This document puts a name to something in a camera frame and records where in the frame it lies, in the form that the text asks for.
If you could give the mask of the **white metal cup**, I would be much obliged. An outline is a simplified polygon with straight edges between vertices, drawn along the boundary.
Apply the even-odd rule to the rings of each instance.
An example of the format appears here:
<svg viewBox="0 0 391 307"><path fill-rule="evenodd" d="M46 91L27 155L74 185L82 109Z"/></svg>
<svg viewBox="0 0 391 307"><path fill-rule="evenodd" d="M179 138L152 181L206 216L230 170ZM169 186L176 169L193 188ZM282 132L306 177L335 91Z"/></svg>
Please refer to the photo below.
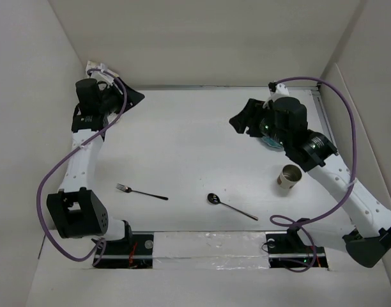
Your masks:
<svg viewBox="0 0 391 307"><path fill-rule="evenodd" d="M301 179L301 169L293 164L288 164L279 173L277 184L283 189L292 189Z"/></svg>

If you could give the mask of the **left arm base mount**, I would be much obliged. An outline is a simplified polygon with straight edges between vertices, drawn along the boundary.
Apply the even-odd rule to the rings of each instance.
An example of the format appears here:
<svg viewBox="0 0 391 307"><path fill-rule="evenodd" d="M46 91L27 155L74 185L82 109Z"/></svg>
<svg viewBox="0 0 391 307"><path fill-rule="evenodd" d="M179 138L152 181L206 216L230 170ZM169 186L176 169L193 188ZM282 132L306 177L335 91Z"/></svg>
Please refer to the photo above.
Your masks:
<svg viewBox="0 0 391 307"><path fill-rule="evenodd" d="M97 269L152 269L153 268L153 232L134 232L130 242L107 242L104 254L100 258L99 249L93 259Z"/></svg>

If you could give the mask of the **animal print cloth placemat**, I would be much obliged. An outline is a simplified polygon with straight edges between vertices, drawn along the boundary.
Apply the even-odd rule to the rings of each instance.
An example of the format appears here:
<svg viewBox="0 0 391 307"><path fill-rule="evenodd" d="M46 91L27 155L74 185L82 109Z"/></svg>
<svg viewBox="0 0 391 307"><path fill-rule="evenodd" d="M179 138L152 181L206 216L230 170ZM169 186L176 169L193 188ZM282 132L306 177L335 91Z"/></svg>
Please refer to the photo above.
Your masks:
<svg viewBox="0 0 391 307"><path fill-rule="evenodd" d="M98 81L106 80L108 83L112 83L115 77L119 77L119 74L110 70L106 64L91 60L86 63L85 74L87 77L92 77Z"/></svg>

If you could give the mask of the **black slotted spoon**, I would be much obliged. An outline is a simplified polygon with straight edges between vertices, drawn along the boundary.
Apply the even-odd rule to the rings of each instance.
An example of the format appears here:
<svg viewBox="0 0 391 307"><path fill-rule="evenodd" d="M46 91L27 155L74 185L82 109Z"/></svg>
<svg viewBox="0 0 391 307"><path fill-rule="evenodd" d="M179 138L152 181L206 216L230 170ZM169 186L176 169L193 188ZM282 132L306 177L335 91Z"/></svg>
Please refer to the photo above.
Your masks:
<svg viewBox="0 0 391 307"><path fill-rule="evenodd" d="M233 207L233 206L231 206L231 205L228 205L228 204L226 204L226 203L221 202L220 198L219 198L215 193L209 193L209 194L207 195L207 201L208 201L208 203L210 203L211 205L223 205L223 206L225 206L225 207L227 207L227 208L229 208L229 209L231 209L231 210L233 210L233 211L235 211L235 212L237 212L237 213L240 213L240 214L242 214L242 215L244 215L244 216L246 216L246 217L248 217L248 218L250 218L250 219L253 219L253 220L255 220L255 221L258 221L258 220L259 220L258 217L254 216L254 215L252 215L252 214L249 214L249 213L247 213L247 212L245 212L245 211L242 211L242 210L237 209L237 208L235 208L235 207Z"/></svg>

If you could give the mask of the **black metal fork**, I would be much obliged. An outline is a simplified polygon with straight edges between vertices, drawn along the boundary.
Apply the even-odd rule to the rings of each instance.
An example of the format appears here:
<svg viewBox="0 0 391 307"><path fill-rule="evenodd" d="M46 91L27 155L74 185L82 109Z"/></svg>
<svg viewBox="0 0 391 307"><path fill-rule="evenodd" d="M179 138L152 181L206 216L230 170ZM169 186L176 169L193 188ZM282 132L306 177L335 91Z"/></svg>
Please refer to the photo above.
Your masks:
<svg viewBox="0 0 391 307"><path fill-rule="evenodd" d="M142 191L137 191L137 190L134 190L131 187L123 185L123 184L116 184L116 189L119 190L119 191L122 191L124 193L137 193L137 194L141 194L141 195L145 195L145 196L154 197L154 198L157 198L159 200L164 200L164 201L168 201L169 200L168 197L160 196L160 195L156 195L156 194L151 194L151 193L145 193L145 192L142 192Z"/></svg>

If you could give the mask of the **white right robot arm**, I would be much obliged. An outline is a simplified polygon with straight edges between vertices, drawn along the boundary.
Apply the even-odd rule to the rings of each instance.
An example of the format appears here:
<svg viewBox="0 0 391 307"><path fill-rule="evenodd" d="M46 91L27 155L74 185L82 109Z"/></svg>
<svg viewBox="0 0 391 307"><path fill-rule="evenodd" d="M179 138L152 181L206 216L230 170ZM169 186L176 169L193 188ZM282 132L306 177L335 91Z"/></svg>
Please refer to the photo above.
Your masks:
<svg viewBox="0 0 391 307"><path fill-rule="evenodd" d="M374 267L391 249L391 210L357 180L355 168L345 165L325 135L308 128L307 108L284 84L271 83L270 93L265 101L249 99L229 124L239 134L266 137L280 145L290 161L329 192L353 224L340 230L324 228L320 221L334 209L311 219L290 219L288 248L300 252L307 246L328 247L347 252L363 267Z"/></svg>

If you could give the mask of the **teal scalloped plate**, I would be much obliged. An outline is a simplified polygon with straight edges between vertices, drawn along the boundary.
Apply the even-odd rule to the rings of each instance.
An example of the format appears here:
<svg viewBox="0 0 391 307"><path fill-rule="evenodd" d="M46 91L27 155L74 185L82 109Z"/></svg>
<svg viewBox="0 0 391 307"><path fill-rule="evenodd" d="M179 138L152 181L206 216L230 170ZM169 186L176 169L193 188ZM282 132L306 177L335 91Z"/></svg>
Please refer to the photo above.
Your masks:
<svg viewBox="0 0 391 307"><path fill-rule="evenodd" d="M273 150L278 150L278 151L284 150L282 144L278 143L276 140L273 140L272 138L269 138L267 136L263 136L261 138L261 142L262 144L264 144L264 146L271 148Z"/></svg>

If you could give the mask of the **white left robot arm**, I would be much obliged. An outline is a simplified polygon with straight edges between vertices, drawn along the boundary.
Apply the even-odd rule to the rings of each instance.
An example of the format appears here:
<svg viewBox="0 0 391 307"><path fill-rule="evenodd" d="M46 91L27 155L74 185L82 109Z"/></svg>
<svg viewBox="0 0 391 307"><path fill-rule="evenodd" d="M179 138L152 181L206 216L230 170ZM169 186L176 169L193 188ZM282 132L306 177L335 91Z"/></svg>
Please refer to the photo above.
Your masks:
<svg viewBox="0 0 391 307"><path fill-rule="evenodd" d="M126 221L109 216L93 191L98 154L105 141L103 128L111 113L124 113L144 99L129 86L88 78L75 84L77 104L72 120L72 147L76 153L68 160L59 191L49 194L47 208L59 235L64 239L104 237L118 253L133 248L133 237Z"/></svg>

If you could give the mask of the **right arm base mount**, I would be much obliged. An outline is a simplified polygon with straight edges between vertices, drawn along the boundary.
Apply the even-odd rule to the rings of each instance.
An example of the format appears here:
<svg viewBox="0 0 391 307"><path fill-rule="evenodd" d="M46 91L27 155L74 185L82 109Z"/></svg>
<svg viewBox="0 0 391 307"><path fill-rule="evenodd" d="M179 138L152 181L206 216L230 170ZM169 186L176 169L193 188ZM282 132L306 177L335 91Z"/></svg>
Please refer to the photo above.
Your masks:
<svg viewBox="0 0 391 307"><path fill-rule="evenodd" d="M306 246L300 239L290 241L287 232L266 232L266 242L262 243L261 249L268 254L270 268L288 268L303 270L314 261L315 268L328 268L325 249L316 247L316 257L313 255L314 248Z"/></svg>

